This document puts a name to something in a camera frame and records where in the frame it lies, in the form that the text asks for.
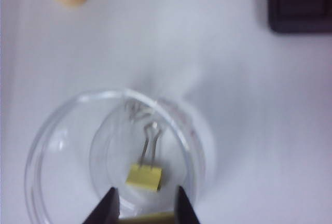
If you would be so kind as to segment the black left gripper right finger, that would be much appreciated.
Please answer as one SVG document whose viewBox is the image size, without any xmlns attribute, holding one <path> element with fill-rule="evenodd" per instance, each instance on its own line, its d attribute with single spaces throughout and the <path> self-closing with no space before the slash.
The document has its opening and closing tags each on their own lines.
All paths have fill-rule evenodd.
<svg viewBox="0 0 332 224">
<path fill-rule="evenodd" d="M 174 204 L 174 222 L 177 224 L 200 224 L 200 221 L 182 186 L 178 186 Z"/>
</svg>

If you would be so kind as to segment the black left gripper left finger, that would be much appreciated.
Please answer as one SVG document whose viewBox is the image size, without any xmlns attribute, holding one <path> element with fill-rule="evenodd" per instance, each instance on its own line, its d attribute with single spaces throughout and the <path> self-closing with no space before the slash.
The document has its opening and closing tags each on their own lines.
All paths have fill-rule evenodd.
<svg viewBox="0 0 332 224">
<path fill-rule="evenodd" d="M 119 219 L 119 193 L 118 189 L 111 187 L 93 211 L 83 221 L 88 223 L 117 223 Z"/>
</svg>

